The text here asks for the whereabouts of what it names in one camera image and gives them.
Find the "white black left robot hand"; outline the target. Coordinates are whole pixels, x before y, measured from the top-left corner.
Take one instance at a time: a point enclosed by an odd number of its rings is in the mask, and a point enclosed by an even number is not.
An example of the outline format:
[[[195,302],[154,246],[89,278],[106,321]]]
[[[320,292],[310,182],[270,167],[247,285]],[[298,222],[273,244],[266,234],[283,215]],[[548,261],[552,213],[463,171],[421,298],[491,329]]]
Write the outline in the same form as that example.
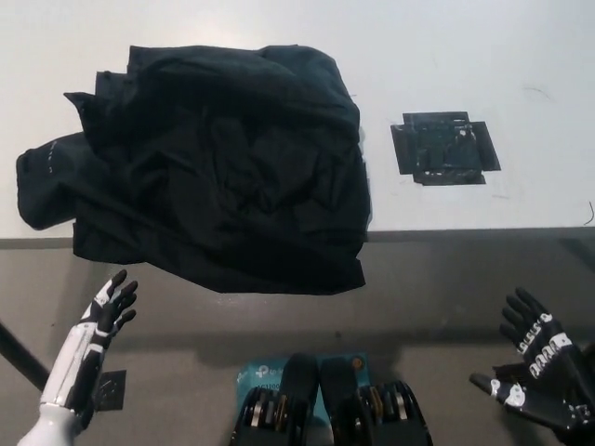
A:
[[[113,339],[136,316],[138,283],[122,269],[92,297],[71,328],[46,381],[40,402],[73,413],[93,405],[103,362]]]

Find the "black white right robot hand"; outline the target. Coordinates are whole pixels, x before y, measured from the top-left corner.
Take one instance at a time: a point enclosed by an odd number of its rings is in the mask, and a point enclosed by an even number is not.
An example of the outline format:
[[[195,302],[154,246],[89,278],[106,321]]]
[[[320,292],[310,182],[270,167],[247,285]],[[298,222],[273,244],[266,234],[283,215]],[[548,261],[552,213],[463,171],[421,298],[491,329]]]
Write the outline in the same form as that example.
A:
[[[510,413],[568,436],[594,433],[594,371],[562,323],[518,287],[506,297],[499,332],[521,363],[469,381]]]

